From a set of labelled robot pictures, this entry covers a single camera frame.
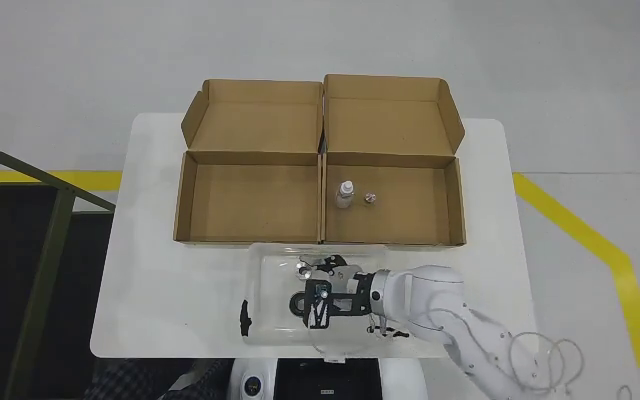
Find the open cardboard box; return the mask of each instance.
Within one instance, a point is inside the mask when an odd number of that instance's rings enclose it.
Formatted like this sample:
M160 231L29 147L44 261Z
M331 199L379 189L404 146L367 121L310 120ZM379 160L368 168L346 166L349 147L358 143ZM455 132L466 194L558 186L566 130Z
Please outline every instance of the open cardboard box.
M437 78L327 75L321 232L326 242L464 244L464 127ZM355 198L335 205L340 183ZM375 204L364 202L375 193Z
M174 239L317 243L322 84L205 81L182 122Z

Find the metal railing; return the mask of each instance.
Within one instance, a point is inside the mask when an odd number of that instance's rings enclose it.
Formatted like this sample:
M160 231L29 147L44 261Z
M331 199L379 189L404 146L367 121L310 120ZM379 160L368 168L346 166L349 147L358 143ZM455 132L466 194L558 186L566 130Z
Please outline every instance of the metal railing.
M28 396L33 364L38 354L76 197L110 212L115 211L116 206L4 152L0 152L0 165L58 189L5 387L4 399L13 400Z

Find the gray floor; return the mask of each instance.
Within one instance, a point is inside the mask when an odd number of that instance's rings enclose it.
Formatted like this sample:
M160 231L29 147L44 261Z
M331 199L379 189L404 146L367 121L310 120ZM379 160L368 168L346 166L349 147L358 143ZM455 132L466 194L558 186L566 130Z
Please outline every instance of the gray floor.
M502 121L514 171L640 263L639 15L636 0L6 0L0 148L119 170L133 118L185 110L205 78L439 76L463 117ZM539 326L587 358L576 398L640 393L608 267L518 204ZM436 398L482 398L428 367Z

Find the cardboard box lid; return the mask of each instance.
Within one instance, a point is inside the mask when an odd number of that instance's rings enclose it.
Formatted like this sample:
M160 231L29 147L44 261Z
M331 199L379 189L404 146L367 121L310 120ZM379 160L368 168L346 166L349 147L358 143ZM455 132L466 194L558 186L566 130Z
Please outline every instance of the cardboard box lid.
M440 78L327 75L327 151L453 156L464 138Z
M317 153L322 83L210 79L182 121L190 150Z

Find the yellow floor line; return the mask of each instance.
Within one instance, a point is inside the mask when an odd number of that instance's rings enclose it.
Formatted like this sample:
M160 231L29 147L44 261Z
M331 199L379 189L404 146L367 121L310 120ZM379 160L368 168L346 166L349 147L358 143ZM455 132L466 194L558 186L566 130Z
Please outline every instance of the yellow floor line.
M120 171L49 172L90 191L118 190L122 178ZM3 182L36 182L36 180L19 172L0 171L0 183ZM518 196L609 266L627 323L636 364L640 367L640 289L629 256L524 175L514 173L513 183Z
M640 367L640 288L629 256L524 175L514 173L513 183L518 196L609 266Z
M121 171L49 171L63 181L89 191L112 191L120 188ZM17 171L0 171L1 183L38 182L30 176Z

